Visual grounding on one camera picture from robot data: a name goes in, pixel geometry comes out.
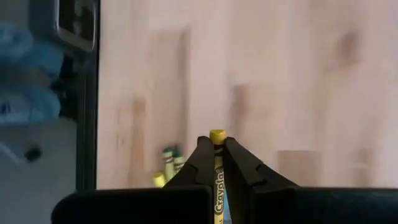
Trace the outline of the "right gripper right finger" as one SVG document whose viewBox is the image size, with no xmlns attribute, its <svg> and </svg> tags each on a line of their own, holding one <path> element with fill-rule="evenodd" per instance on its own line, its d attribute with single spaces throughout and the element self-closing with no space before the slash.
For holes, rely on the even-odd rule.
<svg viewBox="0 0 398 224">
<path fill-rule="evenodd" d="M 398 224 L 398 189 L 302 187 L 234 138 L 224 142 L 224 177 L 233 223 Z"/>
</svg>

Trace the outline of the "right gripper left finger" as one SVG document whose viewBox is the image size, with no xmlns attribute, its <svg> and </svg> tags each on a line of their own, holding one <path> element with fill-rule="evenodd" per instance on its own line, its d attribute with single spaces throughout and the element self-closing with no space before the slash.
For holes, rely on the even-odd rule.
<svg viewBox="0 0 398 224">
<path fill-rule="evenodd" d="M 51 224 L 214 224 L 214 145 L 206 136 L 162 188 L 86 190 L 56 204 Z"/>
</svg>

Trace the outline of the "yellow crayon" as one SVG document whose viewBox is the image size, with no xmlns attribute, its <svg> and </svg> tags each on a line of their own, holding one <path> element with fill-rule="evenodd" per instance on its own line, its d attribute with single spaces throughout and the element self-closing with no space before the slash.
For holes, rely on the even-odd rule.
<svg viewBox="0 0 398 224">
<path fill-rule="evenodd" d="M 162 188 L 167 183 L 165 175 L 163 172 L 158 172 L 153 177 L 154 186 L 157 188 Z"/>
<path fill-rule="evenodd" d="M 223 147 L 226 139 L 226 131 L 223 129 L 212 129 L 210 140 L 214 145 L 214 224 L 224 224 L 224 168 Z"/>
</svg>

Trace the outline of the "yellow-green crayon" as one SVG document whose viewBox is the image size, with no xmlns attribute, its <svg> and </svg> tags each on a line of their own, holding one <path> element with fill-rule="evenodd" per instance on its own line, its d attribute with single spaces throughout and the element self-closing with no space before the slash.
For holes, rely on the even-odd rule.
<svg viewBox="0 0 398 224">
<path fill-rule="evenodd" d="M 175 175 L 174 169 L 174 149 L 167 147 L 162 152 L 164 161 L 164 174 L 166 181 L 170 181 Z"/>
<path fill-rule="evenodd" d="M 185 156 L 183 155 L 183 152 L 179 146 L 174 147 L 173 159 L 174 171 L 175 174 L 177 174 L 185 164 Z"/>
</svg>

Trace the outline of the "blue fabric object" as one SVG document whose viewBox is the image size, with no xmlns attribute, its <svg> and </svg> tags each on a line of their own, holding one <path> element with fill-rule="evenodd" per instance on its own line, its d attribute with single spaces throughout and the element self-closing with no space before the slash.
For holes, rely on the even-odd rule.
<svg viewBox="0 0 398 224">
<path fill-rule="evenodd" d="M 0 21 L 0 126 L 59 117 L 58 96 L 32 72 L 41 70 L 55 81 L 63 61 L 63 51 L 57 46 L 36 41 L 29 29 Z"/>
</svg>

